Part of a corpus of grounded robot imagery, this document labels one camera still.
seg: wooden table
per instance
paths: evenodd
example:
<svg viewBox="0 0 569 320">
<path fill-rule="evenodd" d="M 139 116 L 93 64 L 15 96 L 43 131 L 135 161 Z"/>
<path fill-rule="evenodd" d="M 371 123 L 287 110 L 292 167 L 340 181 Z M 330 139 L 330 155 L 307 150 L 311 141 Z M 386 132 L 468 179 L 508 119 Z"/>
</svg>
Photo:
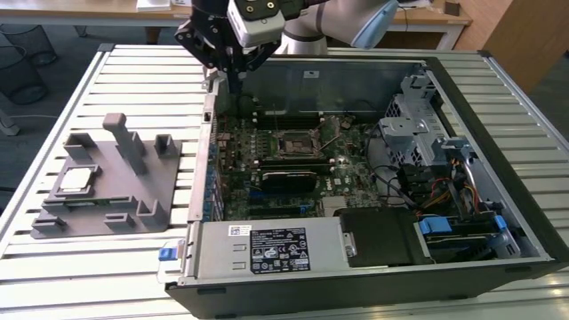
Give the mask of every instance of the wooden table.
<svg viewBox="0 0 569 320">
<path fill-rule="evenodd" d="M 435 3 L 440 8 L 444 0 Z M 178 27 L 190 13 L 190 7 L 179 6 L 137 12 L 137 0 L 0 0 L 0 23 Z M 407 18 L 406 12 L 398 13 L 390 31 L 444 33 L 438 49 L 452 49 L 471 22 L 466 13 L 455 17 L 438 10 L 408 9 Z"/>
</svg>

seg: power supply label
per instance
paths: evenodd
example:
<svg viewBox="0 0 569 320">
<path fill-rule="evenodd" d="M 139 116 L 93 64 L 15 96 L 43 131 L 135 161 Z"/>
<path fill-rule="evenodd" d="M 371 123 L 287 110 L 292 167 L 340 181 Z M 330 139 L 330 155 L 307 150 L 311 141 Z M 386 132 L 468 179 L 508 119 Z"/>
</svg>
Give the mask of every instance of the power supply label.
<svg viewBox="0 0 569 320">
<path fill-rule="evenodd" d="M 307 229 L 251 231 L 251 272 L 255 274 L 311 270 Z"/>
</svg>

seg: yellow wire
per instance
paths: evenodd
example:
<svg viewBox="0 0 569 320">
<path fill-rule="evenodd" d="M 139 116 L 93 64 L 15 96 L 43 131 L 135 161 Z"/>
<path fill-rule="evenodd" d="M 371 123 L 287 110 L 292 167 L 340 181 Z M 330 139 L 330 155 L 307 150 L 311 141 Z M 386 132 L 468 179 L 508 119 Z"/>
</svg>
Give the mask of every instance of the yellow wire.
<svg viewBox="0 0 569 320">
<path fill-rule="evenodd" d="M 476 206 L 478 200 L 475 198 L 478 196 L 478 193 L 476 193 L 475 189 L 470 185 L 466 185 L 464 187 L 471 191 L 471 194 L 472 194 L 472 205 L 475 207 L 475 212 L 479 213 L 479 208 Z"/>
</svg>

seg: blue latch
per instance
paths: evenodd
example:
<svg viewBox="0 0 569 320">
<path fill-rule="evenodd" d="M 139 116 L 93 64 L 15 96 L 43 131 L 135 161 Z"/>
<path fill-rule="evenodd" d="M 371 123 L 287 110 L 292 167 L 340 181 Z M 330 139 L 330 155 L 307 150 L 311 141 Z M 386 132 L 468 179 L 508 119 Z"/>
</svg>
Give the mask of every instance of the blue latch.
<svg viewBox="0 0 569 320">
<path fill-rule="evenodd" d="M 424 235 L 430 233 L 454 232 L 454 228 L 451 228 L 451 224 L 446 217 L 427 217 L 419 222 L 419 227 Z"/>
<path fill-rule="evenodd" d="M 178 260 L 178 249 L 161 248 L 159 261 L 175 261 L 175 260 Z"/>
<path fill-rule="evenodd" d="M 502 215 L 495 216 L 495 221 L 502 231 L 508 229 L 507 220 L 504 220 L 504 217 Z"/>
</svg>

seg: motherboard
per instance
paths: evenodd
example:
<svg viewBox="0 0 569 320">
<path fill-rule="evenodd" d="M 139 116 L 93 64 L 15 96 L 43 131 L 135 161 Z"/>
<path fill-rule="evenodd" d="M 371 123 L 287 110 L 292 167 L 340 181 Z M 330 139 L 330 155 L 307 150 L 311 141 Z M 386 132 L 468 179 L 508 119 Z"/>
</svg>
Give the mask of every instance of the motherboard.
<svg viewBox="0 0 569 320">
<path fill-rule="evenodd" d="M 374 124 L 352 115 L 221 120 L 225 220 L 324 217 L 382 205 L 366 160 Z"/>
</svg>

